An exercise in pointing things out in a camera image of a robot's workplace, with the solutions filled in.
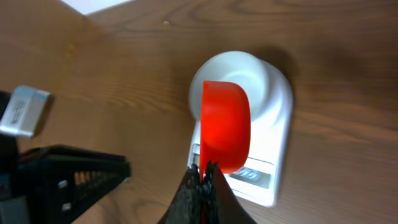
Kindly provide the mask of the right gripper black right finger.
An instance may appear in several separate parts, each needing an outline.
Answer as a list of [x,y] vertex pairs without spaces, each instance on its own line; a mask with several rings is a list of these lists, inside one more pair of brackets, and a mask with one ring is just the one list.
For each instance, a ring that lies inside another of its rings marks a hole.
[[256,224],[238,202],[217,163],[207,163],[203,190],[205,223]]

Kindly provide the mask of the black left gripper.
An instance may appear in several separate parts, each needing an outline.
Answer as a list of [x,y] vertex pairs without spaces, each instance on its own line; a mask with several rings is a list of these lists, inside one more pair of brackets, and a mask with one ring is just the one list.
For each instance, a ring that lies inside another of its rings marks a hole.
[[72,223],[131,176],[124,156],[66,145],[19,160],[11,93],[1,92],[1,224]]

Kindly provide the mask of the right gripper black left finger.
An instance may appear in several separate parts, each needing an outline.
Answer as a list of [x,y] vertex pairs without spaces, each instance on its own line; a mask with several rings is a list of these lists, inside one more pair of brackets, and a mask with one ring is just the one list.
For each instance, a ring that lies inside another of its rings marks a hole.
[[158,224],[200,224],[201,193],[198,166],[187,167],[167,211]]

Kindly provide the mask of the red measuring scoop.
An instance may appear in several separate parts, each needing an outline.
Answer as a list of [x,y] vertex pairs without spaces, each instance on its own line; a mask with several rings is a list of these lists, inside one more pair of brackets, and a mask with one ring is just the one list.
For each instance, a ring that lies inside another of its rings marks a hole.
[[251,138],[251,115],[244,90],[226,82],[203,82],[200,116],[200,179],[209,161],[223,174],[245,164]]

